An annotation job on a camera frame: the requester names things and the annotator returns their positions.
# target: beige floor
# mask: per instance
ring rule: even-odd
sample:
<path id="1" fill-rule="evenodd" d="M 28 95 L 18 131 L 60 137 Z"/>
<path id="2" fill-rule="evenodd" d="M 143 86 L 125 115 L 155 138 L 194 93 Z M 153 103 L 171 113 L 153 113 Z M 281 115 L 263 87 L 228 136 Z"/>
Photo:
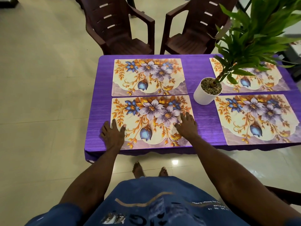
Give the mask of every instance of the beige floor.
<path id="1" fill-rule="evenodd" d="M 101 49 L 85 31 L 74 0 L 19 0 L 0 10 L 0 225 L 24 225 L 48 211 L 80 172 L 98 58 Z M 136 0 L 156 20 L 160 50 L 165 14 L 184 0 Z M 187 13 L 175 17 L 181 32 Z M 133 37 L 146 42 L 147 27 L 131 19 Z M 265 185 L 301 192 L 301 148 L 226 152 Z M 167 167 L 219 198 L 195 155 L 118 156 L 108 193 L 133 178 L 139 160 L 147 176 Z"/>

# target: person's left hand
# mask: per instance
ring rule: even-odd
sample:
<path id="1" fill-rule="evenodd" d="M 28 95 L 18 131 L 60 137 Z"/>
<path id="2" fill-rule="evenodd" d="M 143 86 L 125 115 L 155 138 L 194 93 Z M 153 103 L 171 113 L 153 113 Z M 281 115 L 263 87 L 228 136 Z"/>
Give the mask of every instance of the person's left hand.
<path id="1" fill-rule="evenodd" d="M 100 136 L 102 137 L 104 144 L 107 147 L 107 151 L 120 151 L 124 143 L 124 132 L 126 130 L 126 125 L 124 124 L 120 131 L 117 128 L 116 120 L 113 119 L 112 127 L 110 128 L 110 123 L 108 121 L 104 122 Z"/>

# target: blue t-shirt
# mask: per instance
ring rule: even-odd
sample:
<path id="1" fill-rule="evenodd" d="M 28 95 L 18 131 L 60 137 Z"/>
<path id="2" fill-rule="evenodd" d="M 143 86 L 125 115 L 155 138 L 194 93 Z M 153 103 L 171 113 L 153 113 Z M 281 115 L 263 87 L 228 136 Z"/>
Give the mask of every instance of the blue t-shirt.
<path id="1" fill-rule="evenodd" d="M 82 211 L 59 204 L 26 226 L 76 226 Z M 300 225 L 300 219 L 287 226 Z M 104 224 L 155 226 L 249 226 L 205 191 L 173 176 L 120 182 L 84 226 Z"/>

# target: flower pot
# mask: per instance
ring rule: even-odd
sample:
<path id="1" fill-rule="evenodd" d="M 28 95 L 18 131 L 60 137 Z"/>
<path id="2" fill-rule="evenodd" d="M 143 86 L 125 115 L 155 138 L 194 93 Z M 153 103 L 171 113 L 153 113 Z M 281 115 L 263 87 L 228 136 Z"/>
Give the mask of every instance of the flower pot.
<path id="1" fill-rule="evenodd" d="M 202 87 L 201 87 L 201 82 L 200 82 L 200 84 L 198 85 L 197 89 L 195 90 L 195 92 L 194 92 L 194 94 L 193 94 L 193 98 L 194 98 L 194 100 L 195 100 L 197 103 L 199 103 L 200 105 L 208 105 L 210 102 L 212 102 L 212 101 L 216 98 L 216 96 L 220 95 L 220 93 L 222 92 L 222 90 L 221 90 L 221 92 L 220 92 L 219 94 L 216 94 L 216 95 L 208 94 L 208 93 L 206 93 L 206 92 L 202 89 Z"/>

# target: table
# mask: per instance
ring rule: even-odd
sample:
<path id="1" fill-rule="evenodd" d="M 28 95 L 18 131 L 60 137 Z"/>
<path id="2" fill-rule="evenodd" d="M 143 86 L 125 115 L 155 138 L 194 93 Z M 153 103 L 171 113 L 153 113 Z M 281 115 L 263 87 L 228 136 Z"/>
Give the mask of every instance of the table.
<path id="1" fill-rule="evenodd" d="M 260 149 L 269 151 L 272 149 L 299 145 L 300 143 L 279 143 L 263 145 L 235 145 L 228 146 L 224 138 L 222 126 L 214 101 L 208 105 L 199 105 L 193 99 L 193 93 L 200 81 L 205 77 L 214 77 L 214 72 L 209 58 L 214 54 L 201 55 L 104 55 L 99 58 L 96 73 L 91 110 L 85 141 L 85 158 L 87 161 L 97 160 L 106 150 L 103 141 L 100 139 L 100 128 L 105 121 L 111 118 L 111 90 L 113 80 L 113 68 L 115 59 L 161 59 L 161 58 L 180 58 L 182 61 L 183 71 L 190 96 L 194 118 L 198 123 L 198 133 L 204 140 L 219 149 L 231 150 L 253 150 Z M 301 121 L 301 93 L 296 84 L 291 79 L 285 68 L 278 67 L 284 80 L 291 89 L 290 91 L 276 92 L 256 92 L 251 94 L 284 94 L 294 110 L 297 118 Z M 122 150 L 123 155 L 142 155 L 148 152 L 157 152 L 160 154 L 178 153 L 178 154 L 195 154 L 192 147 L 173 147 L 162 149 L 132 149 Z"/>

